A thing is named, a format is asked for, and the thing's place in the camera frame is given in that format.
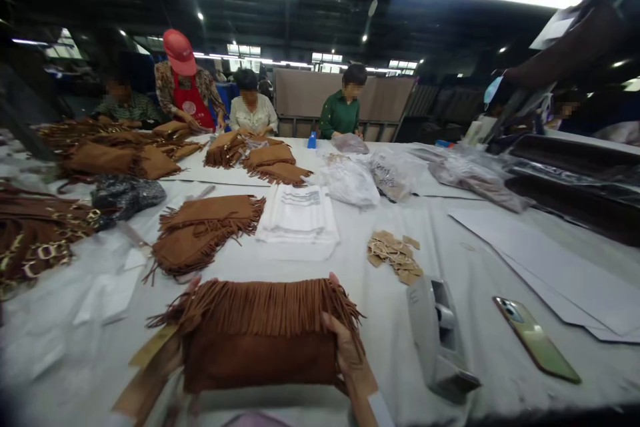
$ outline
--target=smartphone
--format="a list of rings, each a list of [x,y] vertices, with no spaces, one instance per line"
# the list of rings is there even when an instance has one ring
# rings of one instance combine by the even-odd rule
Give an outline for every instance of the smartphone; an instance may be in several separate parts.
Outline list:
[[[524,305],[502,297],[494,297],[493,301],[504,318],[507,319],[538,369],[574,384],[582,383],[580,376],[569,365],[567,359],[562,356]]]

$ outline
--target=sleeve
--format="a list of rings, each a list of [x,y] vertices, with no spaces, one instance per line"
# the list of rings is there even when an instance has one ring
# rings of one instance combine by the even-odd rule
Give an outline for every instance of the sleeve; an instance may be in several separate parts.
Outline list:
[[[213,76],[208,72],[208,70],[203,70],[203,75],[205,79],[205,85],[207,86],[207,97],[211,100],[211,104],[213,105],[213,109],[215,110],[216,115],[225,115],[227,111],[225,110],[225,104],[222,103],[222,99],[220,98],[220,94],[218,93],[218,88],[215,86],[215,81],[213,80]]]
[[[358,102],[358,108],[355,111],[355,125],[353,126],[353,133],[360,128],[360,102]]]
[[[278,115],[275,113],[275,108],[271,104],[271,101],[265,96],[265,102],[267,104],[267,110],[269,111],[269,127],[273,129],[274,133],[278,132]]]
[[[162,75],[162,63],[155,64],[155,93],[158,95],[160,108],[168,115],[173,117],[176,110],[173,104],[173,84],[169,85],[168,77]]]
[[[231,130],[236,131],[240,130],[240,125],[238,124],[238,103],[233,99],[231,101],[231,113],[229,114],[229,127]]]
[[[333,115],[333,104],[329,99],[326,100],[322,107],[322,113],[320,114],[320,133],[322,138],[330,139],[335,132],[335,129],[331,125],[331,116]]]

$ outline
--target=woman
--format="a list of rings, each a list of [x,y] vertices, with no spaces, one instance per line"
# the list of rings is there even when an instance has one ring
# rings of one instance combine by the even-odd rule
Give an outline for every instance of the woman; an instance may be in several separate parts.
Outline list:
[[[116,121],[125,127],[153,130],[162,123],[153,102],[142,93],[131,89],[121,75],[107,80],[108,96],[91,118],[104,123]]]
[[[367,82],[364,65],[350,65],[342,76],[342,89],[327,99],[320,114],[320,138],[330,140],[343,133],[355,133],[360,122],[360,102],[358,97]]]
[[[189,40],[178,30],[167,30],[163,45],[169,60],[155,66],[155,91],[160,107],[186,122],[192,130],[225,130],[225,104],[211,74],[195,64]],[[207,104],[211,101],[217,124]]]
[[[231,101],[231,129],[242,135],[273,136],[278,132],[278,117],[269,99],[258,93],[255,72],[238,69],[233,78],[240,89],[240,96]]]

